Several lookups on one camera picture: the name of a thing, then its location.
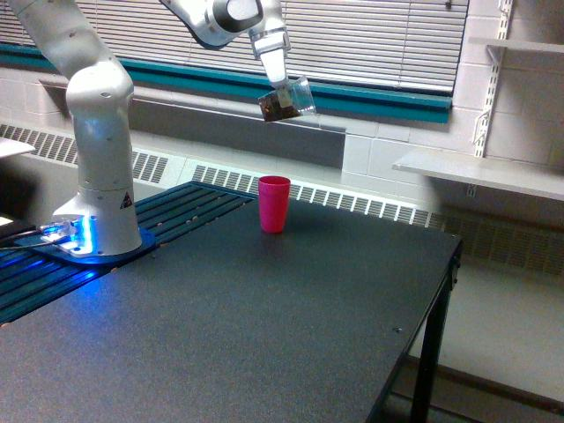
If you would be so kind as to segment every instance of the warning label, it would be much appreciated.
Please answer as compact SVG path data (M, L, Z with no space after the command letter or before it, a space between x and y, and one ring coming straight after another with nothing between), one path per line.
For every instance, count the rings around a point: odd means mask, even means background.
M120 210L121 209L127 209L128 207L131 207L132 205L133 205L133 202L131 201L130 193L125 191L125 197L123 198L122 207L120 207Z

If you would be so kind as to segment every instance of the table leg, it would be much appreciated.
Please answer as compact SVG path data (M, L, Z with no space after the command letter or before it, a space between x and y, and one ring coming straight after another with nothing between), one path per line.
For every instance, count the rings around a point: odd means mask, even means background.
M423 423L427 421L431 395L433 393L434 374L439 362L441 351L442 333L449 308L450 291L452 280L448 280L439 294L439 298L431 309L427 318L421 359L419 361L419 372L415 383L413 395L411 423Z

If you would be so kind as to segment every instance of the white shelf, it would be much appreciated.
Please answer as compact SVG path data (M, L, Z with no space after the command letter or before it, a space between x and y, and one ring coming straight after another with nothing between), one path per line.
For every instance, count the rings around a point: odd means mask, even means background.
M0 159L33 151L35 151L35 149L29 144L0 137Z
M564 201L564 170L520 162L478 159L441 150L414 150L393 168L449 181Z
M509 48L520 51L537 51L539 53L564 54L564 45L546 44L544 42L516 41L516 40L496 40L495 38L470 37L470 44L482 44L488 47Z

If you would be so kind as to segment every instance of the clear plastic cup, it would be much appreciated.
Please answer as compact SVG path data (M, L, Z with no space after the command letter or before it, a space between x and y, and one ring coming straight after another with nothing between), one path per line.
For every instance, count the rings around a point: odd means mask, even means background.
M258 99L258 104L265 122L276 122L317 113L314 97L306 77L301 77L264 95Z

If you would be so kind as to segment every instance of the dark gray table surface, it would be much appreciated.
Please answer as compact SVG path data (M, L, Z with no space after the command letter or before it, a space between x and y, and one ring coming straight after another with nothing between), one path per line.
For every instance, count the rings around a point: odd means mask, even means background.
M459 238L296 202L268 235L256 208L1 329L0 421L364 421Z

